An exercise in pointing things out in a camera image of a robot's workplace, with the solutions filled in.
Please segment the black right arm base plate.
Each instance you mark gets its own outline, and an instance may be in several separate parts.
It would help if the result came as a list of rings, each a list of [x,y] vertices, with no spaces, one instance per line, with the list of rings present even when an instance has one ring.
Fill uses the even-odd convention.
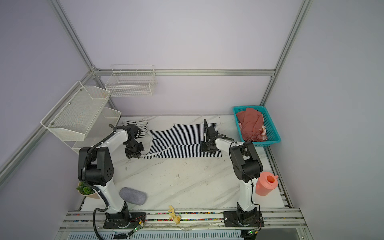
[[[240,207],[236,211],[224,211],[225,227],[264,227],[262,212],[257,208],[243,211]]]

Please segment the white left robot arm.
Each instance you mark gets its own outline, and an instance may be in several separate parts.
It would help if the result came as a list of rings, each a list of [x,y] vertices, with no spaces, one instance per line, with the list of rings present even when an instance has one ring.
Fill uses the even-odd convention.
[[[105,138],[91,147],[80,149],[78,179],[104,201],[104,212],[117,214],[123,211],[126,202],[120,197],[113,181],[115,151],[123,146],[128,159],[139,159],[144,146],[137,141],[141,130],[136,125],[110,127],[112,132]]]

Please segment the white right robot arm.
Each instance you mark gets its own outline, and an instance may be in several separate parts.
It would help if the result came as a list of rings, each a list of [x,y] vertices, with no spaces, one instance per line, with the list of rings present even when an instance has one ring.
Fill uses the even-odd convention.
[[[241,181],[238,208],[243,212],[257,209],[254,203],[254,180],[263,172],[263,164],[252,142],[237,142],[226,135],[219,134],[213,126],[204,122],[204,140],[201,141],[201,150],[205,153],[218,151],[228,153],[233,170]]]

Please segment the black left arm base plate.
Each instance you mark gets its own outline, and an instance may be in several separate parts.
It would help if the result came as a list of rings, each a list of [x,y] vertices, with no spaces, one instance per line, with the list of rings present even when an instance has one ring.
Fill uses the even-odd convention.
[[[139,225],[139,222],[144,222],[146,213],[138,212],[123,212],[116,214],[106,213],[104,229],[133,229]]]

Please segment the navy striped tank top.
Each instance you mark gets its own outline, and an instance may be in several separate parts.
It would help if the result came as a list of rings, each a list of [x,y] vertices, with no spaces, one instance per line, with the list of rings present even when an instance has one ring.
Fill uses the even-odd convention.
[[[202,152],[201,142],[205,139],[203,124],[174,124],[164,131],[149,130],[152,142],[143,159],[152,158],[220,158],[222,153]]]

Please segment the black white striped tank top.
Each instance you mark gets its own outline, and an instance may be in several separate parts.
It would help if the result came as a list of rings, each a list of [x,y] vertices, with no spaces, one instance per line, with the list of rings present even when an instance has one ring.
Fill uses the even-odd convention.
[[[146,137],[146,134],[148,131],[148,124],[149,124],[149,121],[146,118],[144,118],[144,119],[139,120],[139,121],[123,120],[121,123],[121,126],[127,127],[128,125],[135,125],[136,127],[138,127],[139,131],[136,134],[136,139],[137,139],[137,138],[145,138]]]

